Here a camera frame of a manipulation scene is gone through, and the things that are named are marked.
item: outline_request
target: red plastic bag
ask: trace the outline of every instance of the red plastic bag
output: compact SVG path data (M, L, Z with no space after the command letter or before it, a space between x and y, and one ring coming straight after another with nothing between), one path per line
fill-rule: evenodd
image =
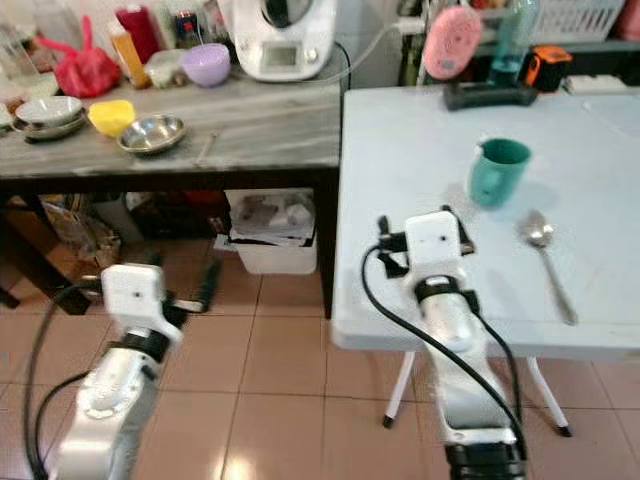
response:
M122 73L120 67L104 50L93 48L91 20L82 17L84 48L77 51L69 45L39 38L40 44L66 53L66 57L53 69L58 85L72 97L97 97L118 84Z

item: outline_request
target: blue bottle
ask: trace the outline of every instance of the blue bottle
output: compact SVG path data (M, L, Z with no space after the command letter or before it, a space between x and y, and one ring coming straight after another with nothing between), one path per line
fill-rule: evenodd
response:
M539 10L539 0L511 0L509 13L498 30L498 47L488 83L501 87L517 84Z

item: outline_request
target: red bottle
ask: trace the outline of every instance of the red bottle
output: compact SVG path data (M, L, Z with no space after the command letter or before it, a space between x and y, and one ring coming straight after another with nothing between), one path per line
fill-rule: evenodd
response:
M160 50L147 7L129 5L116 10L116 18L131 34L140 61L143 64L147 63L151 55Z

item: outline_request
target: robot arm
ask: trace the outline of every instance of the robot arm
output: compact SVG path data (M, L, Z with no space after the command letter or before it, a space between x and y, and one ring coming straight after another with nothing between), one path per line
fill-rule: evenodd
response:
M443 207L408 219L403 233L389 233L386 219L380 228L378 258L387 277L401 277L403 295L419 306L422 315L415 326L457 355L504 398L487 362L487 332L477 297L467 290L462 255L473 253L475 246L460 221ZM406 266L392 258L395 253L406 254ZM425 342L425 347L433 367L431 383L452 478L524 479L524 459L503 408L432 343Z
M180 344L188 314L208 309L217 270L214 264L207 272L198 302L167 298L159 267L115 265L102 273L105 305L124 335L81 385L51 478L130 478L154 409L160 365Z

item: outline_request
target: tile floor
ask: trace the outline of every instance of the tile floor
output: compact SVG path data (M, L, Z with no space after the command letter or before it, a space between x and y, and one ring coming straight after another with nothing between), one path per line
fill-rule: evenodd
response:
M165 242L167 283L191 295L212 255L206 242ZM61 269L86 273L57 248ZM144 258L142 249L128 252ZM215 303L191 318L181 349L166 362L136 479L448 479L432 399L417 362L396 425L380 425L401 354L333 346L322 319L319 276L252 276L224 254ZM46 298L27 281L12 292L23 304L0 307L0 479L28 479L21 449L25 362ZM88 368L116 332L104 309L59 314L36 377L35 397ZM498 372L504 363L493 361ZM530 478L640 478L640 365L549 360L542 370L575 437L557 436L523 370ZM47 465L55 461L73 414L70 387L44 425Z

